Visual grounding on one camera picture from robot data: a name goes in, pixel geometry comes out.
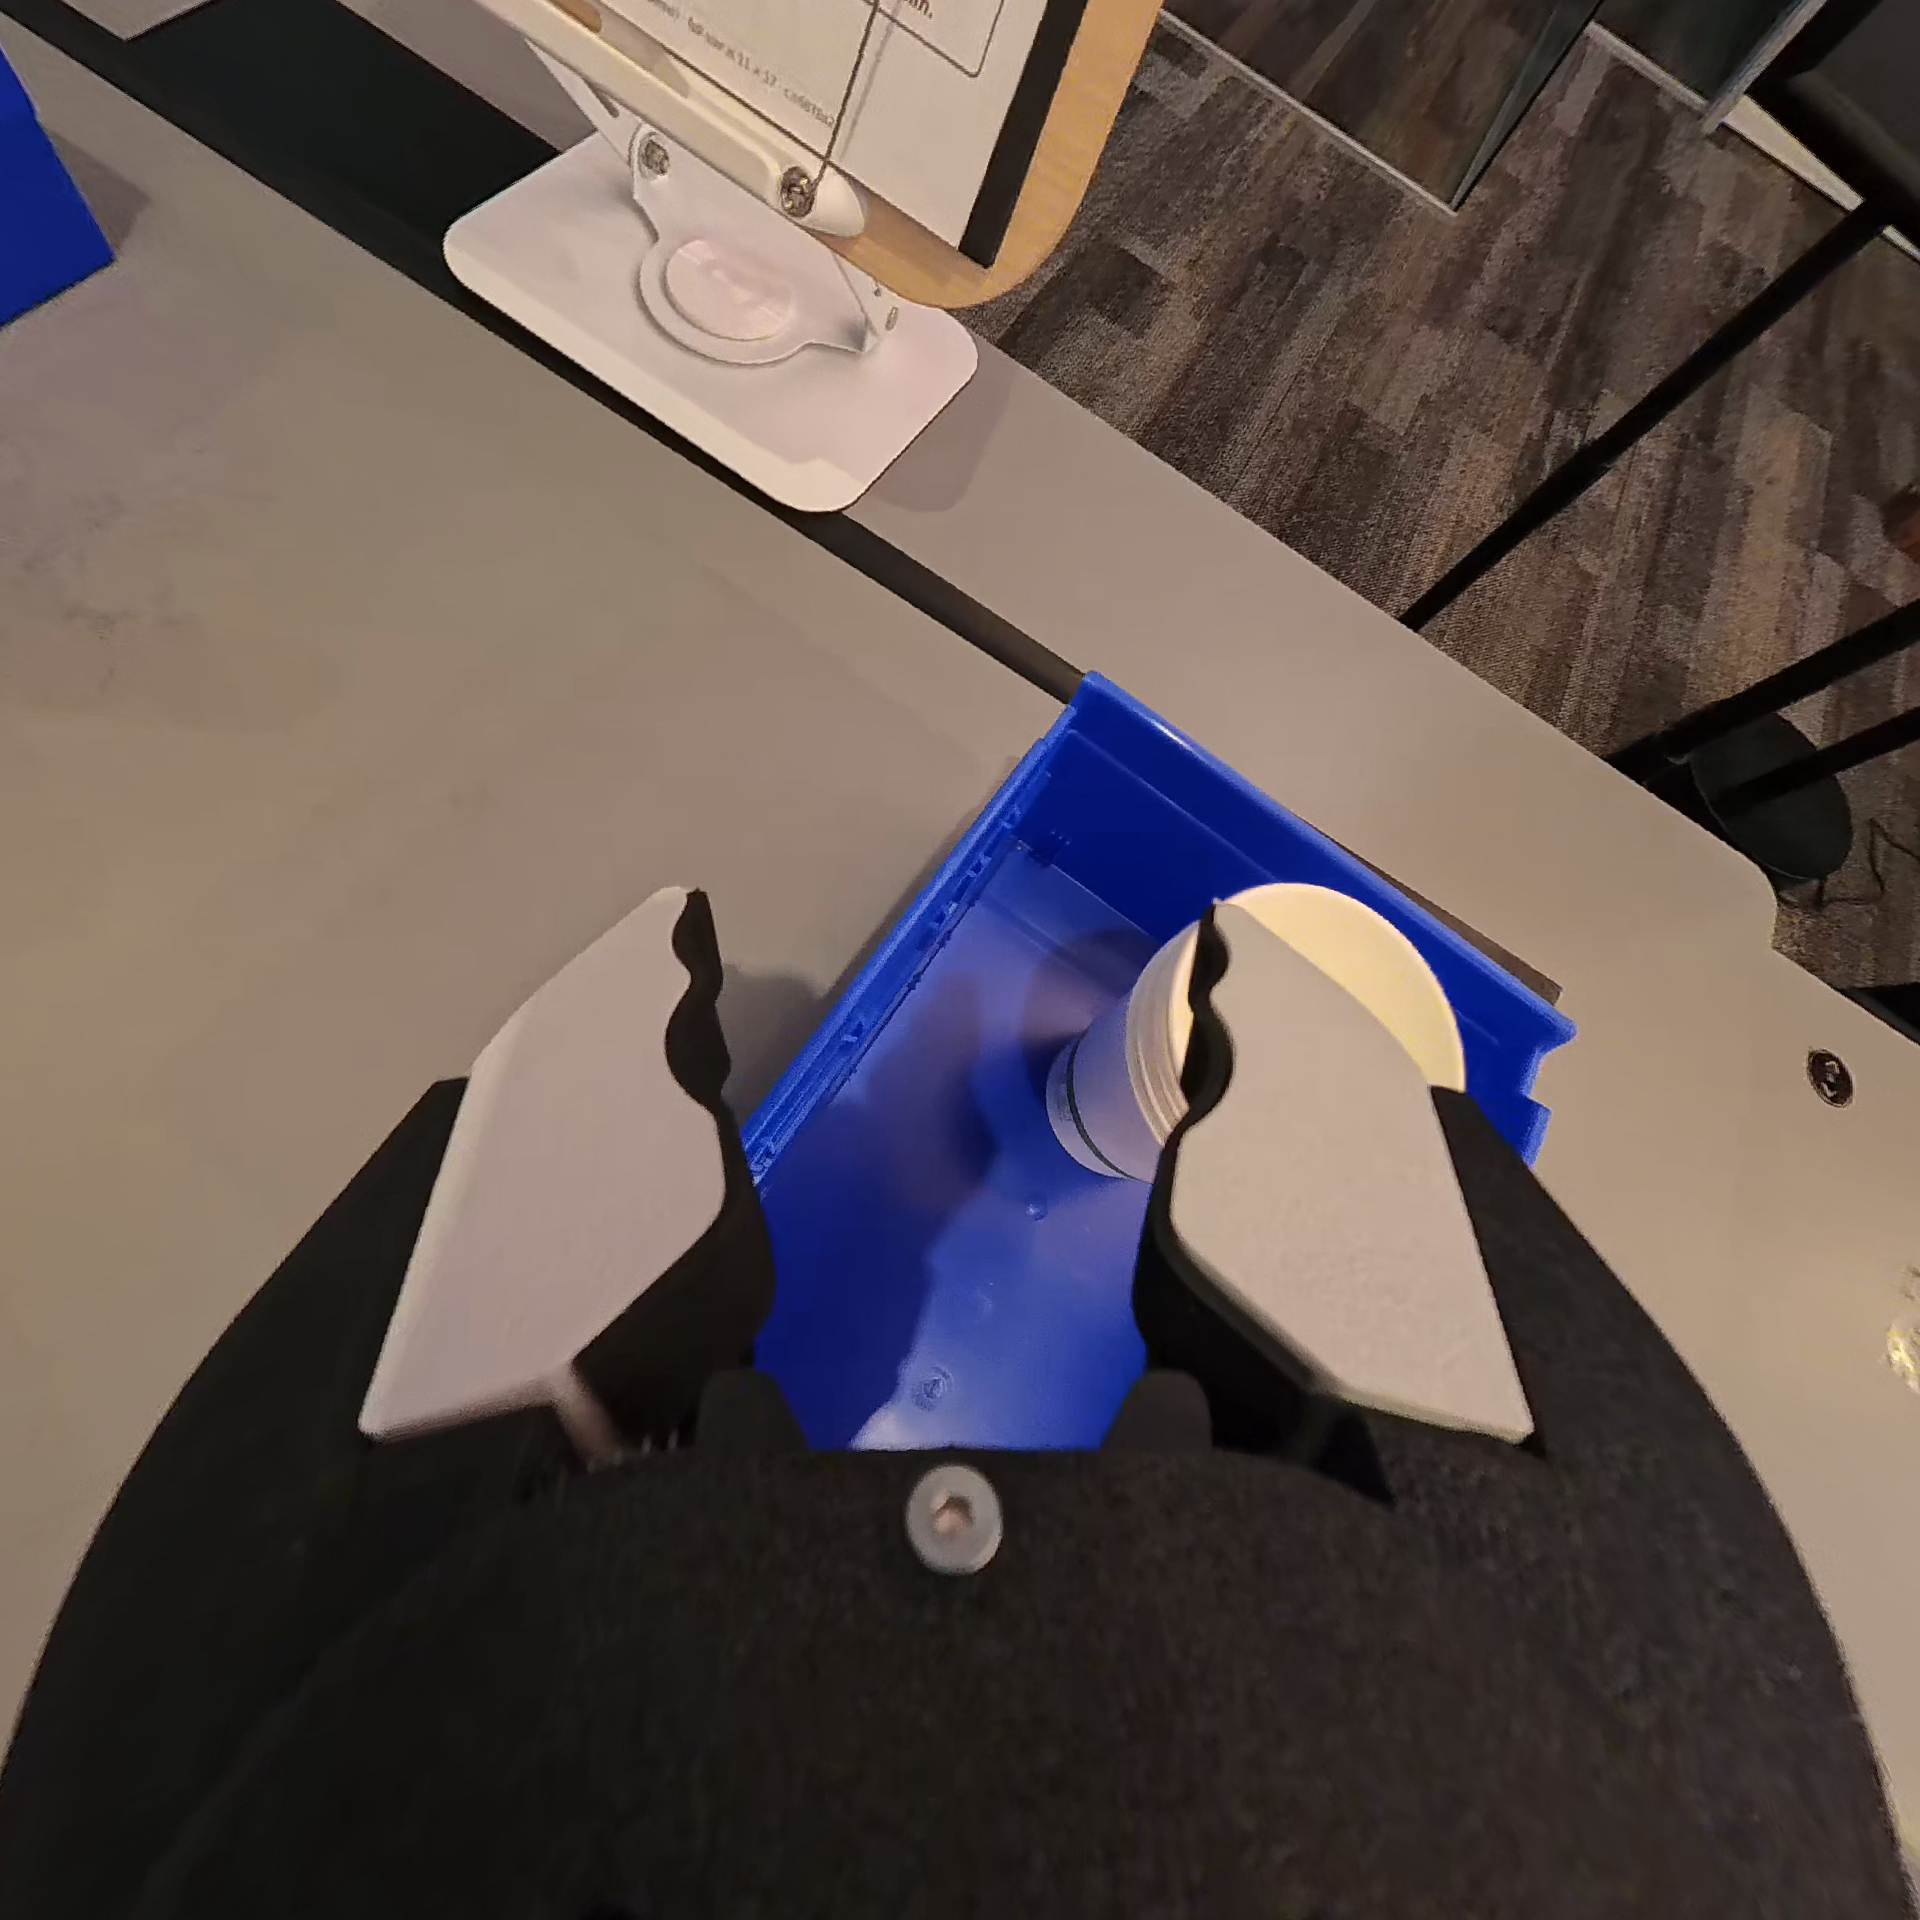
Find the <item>black round stand base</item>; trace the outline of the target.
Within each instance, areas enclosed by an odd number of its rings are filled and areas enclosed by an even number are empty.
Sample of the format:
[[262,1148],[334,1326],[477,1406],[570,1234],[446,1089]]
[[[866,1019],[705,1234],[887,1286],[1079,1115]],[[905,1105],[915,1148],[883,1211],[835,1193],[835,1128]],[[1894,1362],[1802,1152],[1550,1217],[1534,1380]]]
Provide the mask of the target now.
[[1814,735],[1791,731],[1786,714],[1689,753],[1689,804],[1697,820],[1751,854],[1774,891],[1818,891],[1845,876],[1857,820],[1833,773],[1791,791],[1791,794],[1751,794],[1736,804],[1736,791],[1786,773],[1814,757]]

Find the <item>wood-framed sign board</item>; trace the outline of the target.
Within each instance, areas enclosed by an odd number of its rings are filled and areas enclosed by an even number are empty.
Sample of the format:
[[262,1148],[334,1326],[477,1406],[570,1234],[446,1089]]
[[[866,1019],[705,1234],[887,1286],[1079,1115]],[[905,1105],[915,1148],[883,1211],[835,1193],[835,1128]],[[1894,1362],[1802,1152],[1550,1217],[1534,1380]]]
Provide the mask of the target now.
[[519,35],[554,55],[559,80],[581,80],[588,100],[612,100],[620,117],[644,120],[644,138],[668,138],[705,170],[719,170],[737,202],[755,202],[772,216],[772,233],[823,242],[858,288],[960,312],[1016,288],[1063,242],[1161,9],[1157,0],[1079,9],[1052,117],[1036,138],[1016,138],[1022,179],[1013,187],[1013,208],[977,242],[945,242],[923,220],[910,220],[835,161],[788,149],[765,117],[728,100],[656,35],[612,32],[612,9],[559,9],[559,16],[570,32],[519,32]]

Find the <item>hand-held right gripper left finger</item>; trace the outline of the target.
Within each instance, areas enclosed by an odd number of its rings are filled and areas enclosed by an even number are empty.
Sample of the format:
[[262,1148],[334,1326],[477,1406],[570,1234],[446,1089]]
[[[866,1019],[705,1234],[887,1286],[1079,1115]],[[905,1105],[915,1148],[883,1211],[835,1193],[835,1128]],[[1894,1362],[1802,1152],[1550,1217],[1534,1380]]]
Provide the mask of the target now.
[[644,893],[477,1058],[359,1403],[366,1436],[542,1406],[581,1464],[670,1445],[748,1372],[772,1234],[728,1106],[719,929]]

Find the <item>black metal furniture frame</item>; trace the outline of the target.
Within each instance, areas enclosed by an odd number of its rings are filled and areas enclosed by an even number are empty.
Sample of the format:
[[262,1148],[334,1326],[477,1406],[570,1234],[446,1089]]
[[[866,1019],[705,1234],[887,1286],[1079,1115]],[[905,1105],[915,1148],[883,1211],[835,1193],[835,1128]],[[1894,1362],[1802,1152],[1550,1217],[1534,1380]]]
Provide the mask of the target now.
[[1685,415],[1720,369],[1736,369],[1774,319],[1791,319],[1845,264],[1876,241],[1920,220],[1920,170],[1876,170],[1857,208],[1798,253],[1760,300],[1746,300],[1685,369],[1666,369],[1603,433],[1571,452],[1488,540],[1467,540],[1405,616],[1399,629],[1434,629],[1454,616],[1494,568],[1510,568],[1542,517],[1593,494],[1666,415]]

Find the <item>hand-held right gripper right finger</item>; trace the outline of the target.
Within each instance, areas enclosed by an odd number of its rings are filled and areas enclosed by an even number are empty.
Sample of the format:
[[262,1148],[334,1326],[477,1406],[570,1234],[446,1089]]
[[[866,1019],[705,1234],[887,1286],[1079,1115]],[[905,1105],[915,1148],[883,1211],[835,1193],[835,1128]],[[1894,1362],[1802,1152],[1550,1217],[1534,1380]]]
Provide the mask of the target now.
[[1342,983],[1209,900],[1136,1271],[1136,1426],[1157,1403],[1161,1429],[1348,1486],[1374,1476],[1364,1417],[1534,1445],[1442,1092]]

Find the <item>blue plastic bin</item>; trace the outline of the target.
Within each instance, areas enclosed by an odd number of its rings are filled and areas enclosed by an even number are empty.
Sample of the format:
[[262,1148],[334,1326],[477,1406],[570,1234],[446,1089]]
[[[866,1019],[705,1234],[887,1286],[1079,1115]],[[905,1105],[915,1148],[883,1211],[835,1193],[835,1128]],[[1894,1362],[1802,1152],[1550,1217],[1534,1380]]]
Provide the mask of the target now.
[[0,60],[0,319],[41,312],[112,264],[74,179],[63,170],[13,60]]
[[1266,879],[1357,893],[1423,946],[1479,1106],[1536,1162],[1536,1071],[1576,1022],[1089,671],[740,1128],[783,1271],[755,1372],[810,1445],[1040,1452],[1113,1429],[1145,1372],[1145,1184],[1079,1171],[1040,1089],[1170,932]]

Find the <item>white square base plate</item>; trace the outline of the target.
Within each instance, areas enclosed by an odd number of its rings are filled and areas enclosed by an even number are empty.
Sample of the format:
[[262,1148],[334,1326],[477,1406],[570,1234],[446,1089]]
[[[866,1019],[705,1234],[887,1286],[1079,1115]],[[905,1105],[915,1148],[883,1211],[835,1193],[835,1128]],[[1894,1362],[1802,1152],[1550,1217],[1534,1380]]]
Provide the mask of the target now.
[[446,233],[446,267],[539,344],[668,420],[788,514],[858,508],[977,374],[961,319],[858,267],[876,194],[842,170],[887,9],[799,9],[823,131],[788,131],[740,32],[651,35],[632,9],[480,9],[588,120],[581,149]]

